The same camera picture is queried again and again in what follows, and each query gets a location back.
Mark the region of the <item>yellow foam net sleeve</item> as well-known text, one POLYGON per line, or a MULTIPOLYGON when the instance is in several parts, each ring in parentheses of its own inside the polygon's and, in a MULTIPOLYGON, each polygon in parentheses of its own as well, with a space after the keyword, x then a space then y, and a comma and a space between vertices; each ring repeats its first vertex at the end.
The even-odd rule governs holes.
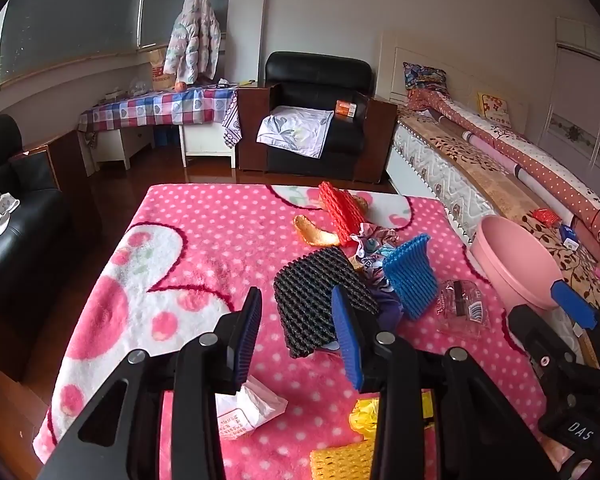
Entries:
POLYGON ((310 454, 313 480, 368 480, 372 470, 374 442, 355 442, 324 448, 310 454))

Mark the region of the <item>yellow plastic wrapper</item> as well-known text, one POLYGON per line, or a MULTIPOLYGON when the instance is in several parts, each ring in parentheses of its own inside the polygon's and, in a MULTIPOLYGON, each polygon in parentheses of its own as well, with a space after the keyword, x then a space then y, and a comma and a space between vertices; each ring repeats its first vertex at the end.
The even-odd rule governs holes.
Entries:
MULTIPOLYGON (((358 399, 349 415, 350 428, 360 434, 364 440, 374 440, 377 431, 379 415, 379 398, 358 399)), ((424 428, 434 426, 434 399, 429 389, 422 390, 422 416, 424 416, 424 428)))

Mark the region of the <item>yellow flower cushion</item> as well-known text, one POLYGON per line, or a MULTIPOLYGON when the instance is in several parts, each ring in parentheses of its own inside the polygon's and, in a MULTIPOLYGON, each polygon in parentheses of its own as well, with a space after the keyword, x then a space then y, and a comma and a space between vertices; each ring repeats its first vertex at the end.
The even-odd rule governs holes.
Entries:
POLYGON ((513 123, 510 119, 508 104, 504 99, 492 94, 478 93, 478 112, 489 122, 506 128, 512 128, 513 123))

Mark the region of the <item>blue white tissue pack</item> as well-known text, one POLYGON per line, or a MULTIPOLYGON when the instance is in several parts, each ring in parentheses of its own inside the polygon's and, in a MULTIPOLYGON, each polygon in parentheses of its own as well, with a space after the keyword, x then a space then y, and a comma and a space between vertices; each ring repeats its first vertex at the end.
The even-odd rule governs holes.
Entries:
POLYGON ((562 246, 574 252, 579 248, 580 243, 577 233, 570 226, 562 224, 558 229, 560 239, 562 240, 562 246))

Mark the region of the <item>hanging pastel puffer jacket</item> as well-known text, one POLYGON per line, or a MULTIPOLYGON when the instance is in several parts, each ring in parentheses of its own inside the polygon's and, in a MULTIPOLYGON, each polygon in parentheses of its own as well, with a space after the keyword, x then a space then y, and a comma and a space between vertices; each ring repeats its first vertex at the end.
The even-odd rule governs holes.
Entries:
POLYGON ((177 82, 194 84, 200 76, 212 80, 218 66, 221 27, 210 0, 184 0, 166 48, 163 73, 177 82))

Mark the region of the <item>pink plastic trash bucket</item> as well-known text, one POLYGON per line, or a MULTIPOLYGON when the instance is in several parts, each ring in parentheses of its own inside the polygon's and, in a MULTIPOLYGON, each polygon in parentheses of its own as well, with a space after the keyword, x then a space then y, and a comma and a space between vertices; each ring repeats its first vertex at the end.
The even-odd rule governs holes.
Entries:
POLYGON ((526 304, 539 313, 558 307, 550 294, 562 272, 550 252, 519 224, 483 217, 469 252, 504 304, 505 311, 526 304))

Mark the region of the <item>white floral pillow case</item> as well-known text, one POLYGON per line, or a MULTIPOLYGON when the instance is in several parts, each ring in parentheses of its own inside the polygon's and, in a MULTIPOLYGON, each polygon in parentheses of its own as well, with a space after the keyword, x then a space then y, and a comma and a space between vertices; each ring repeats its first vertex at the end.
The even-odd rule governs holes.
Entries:
POLYGON ((332 110, 278 106, 262 119, 257 142, 270 148, 320 159, 332 118, 332 110))

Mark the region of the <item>colourful snack wrapper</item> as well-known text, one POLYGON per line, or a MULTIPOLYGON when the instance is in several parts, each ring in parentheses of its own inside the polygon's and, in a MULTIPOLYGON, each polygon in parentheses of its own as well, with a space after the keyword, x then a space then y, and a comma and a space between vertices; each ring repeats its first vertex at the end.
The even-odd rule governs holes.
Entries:
POLYGON ((393 229, 363 222, 358 234, 351 235, 351 240, 358 246, 350 261, 378 304, 378 324, 382 330, 394 332, 402 320, 403 311, 386 277, 384 260, 398 247, 398 234, 393 229))

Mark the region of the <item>small orange box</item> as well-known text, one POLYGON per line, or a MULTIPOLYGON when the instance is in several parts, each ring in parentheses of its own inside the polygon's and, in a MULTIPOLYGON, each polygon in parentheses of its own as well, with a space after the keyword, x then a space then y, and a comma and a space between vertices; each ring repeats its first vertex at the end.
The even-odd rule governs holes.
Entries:
POLYGON ((335 114, 341 117, 355 118, 358 106, 353 102, 337 100, 335 105, 335 114))

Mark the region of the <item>colourful cartoon pillow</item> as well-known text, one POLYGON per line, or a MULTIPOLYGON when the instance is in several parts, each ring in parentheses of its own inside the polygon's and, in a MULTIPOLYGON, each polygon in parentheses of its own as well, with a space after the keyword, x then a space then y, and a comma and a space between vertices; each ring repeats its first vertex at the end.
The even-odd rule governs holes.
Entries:
POLYGON ((445 70, 426 65, 404 62, 404 82, 407 91, 422 89, 449 94, 445 70))

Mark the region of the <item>black sofa at left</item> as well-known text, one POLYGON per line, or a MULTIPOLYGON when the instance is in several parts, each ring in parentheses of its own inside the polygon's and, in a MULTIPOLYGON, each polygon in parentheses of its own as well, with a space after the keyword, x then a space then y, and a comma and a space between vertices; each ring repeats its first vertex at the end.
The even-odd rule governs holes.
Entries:
POLYGON ((23 154, 20 130, 6 114, 0 114, 0 193, 19 202, 0 234, 0 371, 21 382, 82 244, 46 157, 23 154))

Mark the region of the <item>blue foam net sleeve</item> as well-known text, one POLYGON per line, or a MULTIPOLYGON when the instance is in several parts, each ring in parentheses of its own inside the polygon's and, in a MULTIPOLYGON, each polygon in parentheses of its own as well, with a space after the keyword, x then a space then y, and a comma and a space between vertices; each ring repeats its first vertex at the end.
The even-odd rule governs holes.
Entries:
POLYGON ((407 317, 421 318, 438 296, 438 281, 428 259, 428 234, 401 244, 382 263, 385 277, 398 296, 407 317))

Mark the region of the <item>orange peel far piece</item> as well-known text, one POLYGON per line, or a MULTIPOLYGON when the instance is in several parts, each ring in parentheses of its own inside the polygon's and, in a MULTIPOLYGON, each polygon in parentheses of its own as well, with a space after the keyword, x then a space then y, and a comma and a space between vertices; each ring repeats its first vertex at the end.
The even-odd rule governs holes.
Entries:
POLYGON ((292 225, 306 244, 313 247, 339 246, 340 240, 336 233, 318 228, 309 218, 298 214, 292 220, 292 225))

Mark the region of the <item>red snack bag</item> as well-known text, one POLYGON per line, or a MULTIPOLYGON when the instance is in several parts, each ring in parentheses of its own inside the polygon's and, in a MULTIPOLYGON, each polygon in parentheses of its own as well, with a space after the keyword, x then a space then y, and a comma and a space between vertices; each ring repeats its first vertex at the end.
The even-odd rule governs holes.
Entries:
POLYGON ((550 208, 538 208, 532 211, 532 218, 548 228, 558 229, 562 225, 562 218, 550 208))

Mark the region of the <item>red foam net sleeve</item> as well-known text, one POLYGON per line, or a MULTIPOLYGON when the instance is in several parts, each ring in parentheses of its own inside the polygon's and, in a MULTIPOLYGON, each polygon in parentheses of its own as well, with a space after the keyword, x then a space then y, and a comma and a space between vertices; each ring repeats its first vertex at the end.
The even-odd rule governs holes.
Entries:
POLYGON ((353 243, 365 222, 364 211, 358 201, 347 191, 323 181, 318 186, 318 196, 323 209, 332 217, 339 244, 344 247, 353 243))

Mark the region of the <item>white wardrobe with floral band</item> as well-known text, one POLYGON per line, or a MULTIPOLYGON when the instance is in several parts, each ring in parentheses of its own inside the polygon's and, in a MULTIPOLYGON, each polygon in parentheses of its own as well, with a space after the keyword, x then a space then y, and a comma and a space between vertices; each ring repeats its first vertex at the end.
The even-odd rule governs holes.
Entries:
POLYGON ((600 178, 600 28, 558 18, 550 106, 540 147, 581 179, 600 178))

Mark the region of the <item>walnut left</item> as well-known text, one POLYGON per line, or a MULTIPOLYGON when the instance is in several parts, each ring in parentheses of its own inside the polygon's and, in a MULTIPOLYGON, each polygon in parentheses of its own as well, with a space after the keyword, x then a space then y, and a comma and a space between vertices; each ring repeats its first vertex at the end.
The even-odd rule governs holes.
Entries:
POLYGON ((362 212, 362 214, 366 214, 368 211, 368 203, 366 202, 364 197, 353 195, 352 200, 358 205, 358 209, 362 212))

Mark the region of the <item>white pink tissue packet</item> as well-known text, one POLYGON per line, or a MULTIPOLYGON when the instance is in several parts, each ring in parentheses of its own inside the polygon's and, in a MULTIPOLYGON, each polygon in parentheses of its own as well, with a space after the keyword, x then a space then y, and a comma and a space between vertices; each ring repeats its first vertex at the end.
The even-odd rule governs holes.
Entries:
POLYGON ((249 376, 233 394, 215 395, 216 421, 221 440, 233 441, 284 414, 288 401, 263 382, 249 376))

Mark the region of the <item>pink rolled bolster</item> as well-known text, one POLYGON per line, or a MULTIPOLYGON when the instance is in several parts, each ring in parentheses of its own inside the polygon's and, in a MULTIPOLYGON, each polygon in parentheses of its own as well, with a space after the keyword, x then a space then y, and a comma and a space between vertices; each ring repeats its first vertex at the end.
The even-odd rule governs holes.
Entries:
POLYGON ((449 118, 446 118, 433 108, 428 108, 427 112, 450 133, 461 136, 467 143, 474 146, 481 153, 490 157, 490 159, 495 160, 510 174, 513 174, 520 182, 522 182, 527 188, 530 188, 530 190, 536 196, 546 203, 547 206, 549 206, 550 209, 562 219, 562 223, 565 223, 567 226, 573 226, 574 214, 556 197, 550 194, 546 188, 543 188, 538 180, 532 177, 531 174, 528 174, 528 172, 513 159, 501 154, 495 148, 492 148, 489 143, 486 143, 486 141, 483 141, 476 136, 475 133, 472 133, 464 127, 457 125, 455 122, 451 122, 449 118))

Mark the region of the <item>black foam net sleeve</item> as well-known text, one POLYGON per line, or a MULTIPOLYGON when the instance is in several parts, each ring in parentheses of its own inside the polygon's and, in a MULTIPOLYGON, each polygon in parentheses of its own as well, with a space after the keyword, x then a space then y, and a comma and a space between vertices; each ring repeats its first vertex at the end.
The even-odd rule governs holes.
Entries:
POLYGON ((355 309, 379 313, 377 301, 344 252, 326 247, 286 264, 274 278, 274 297, 289 355, 306 358, 336 341, 332 290, 341 287, 355 309))

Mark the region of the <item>clear plastic wrapper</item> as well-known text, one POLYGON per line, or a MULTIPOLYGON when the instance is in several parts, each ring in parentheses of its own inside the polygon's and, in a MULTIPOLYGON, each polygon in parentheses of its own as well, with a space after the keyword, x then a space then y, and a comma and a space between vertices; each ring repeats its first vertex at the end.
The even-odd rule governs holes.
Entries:
POLYGON ((490 328, 488 309, 474 281, 449 280, 440 286, 434 306, 437 330, 444 334, 478 339, 490 328))

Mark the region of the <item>checkered cloth side table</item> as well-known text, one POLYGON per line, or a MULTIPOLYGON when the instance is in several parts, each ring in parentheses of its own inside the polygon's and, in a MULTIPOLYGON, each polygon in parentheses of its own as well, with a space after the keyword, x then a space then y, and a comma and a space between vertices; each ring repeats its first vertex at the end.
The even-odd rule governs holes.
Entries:
POLYGON ((151 92, 133 99, 94 106, 81 114, 84 135, 95 165, 122 162, 154 145, 156 127, 178 128, 182 163, 194 157, 227 157, 236 166, 236 150, 223 127, 237 89, 232 86, 193 87, 183 92, 151 92))

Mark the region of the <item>bed with brown leaf cover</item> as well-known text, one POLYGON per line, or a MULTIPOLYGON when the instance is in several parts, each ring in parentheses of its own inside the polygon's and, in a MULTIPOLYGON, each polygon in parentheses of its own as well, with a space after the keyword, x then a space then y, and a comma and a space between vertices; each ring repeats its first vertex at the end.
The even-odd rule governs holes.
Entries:
POLYGON ((600 244, 576 216, 580 246, 562 246, 558 229, 543 226, 532 211, 550 208, 530 188, 461 136, 450 133, 426 110, 398 108, 386 167, 401 194, 419 186, 445 206, 452 226, 465 242, 474 240, 479 221, 496 214, 518 223, 550 252, 562 278, 592 306, 600 308, 600 244))

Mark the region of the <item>red white polka dot quilt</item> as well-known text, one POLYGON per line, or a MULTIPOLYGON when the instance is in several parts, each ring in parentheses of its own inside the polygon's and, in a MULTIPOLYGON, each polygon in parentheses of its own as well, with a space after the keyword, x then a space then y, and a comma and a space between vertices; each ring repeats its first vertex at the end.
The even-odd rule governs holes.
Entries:
POLYGON ((547 152, 514 130, 490 122, 441 92, 410 90, 406 102, 412 110, 433 108, 516 162, 581 220, 600 243, 600 196, 547 152))

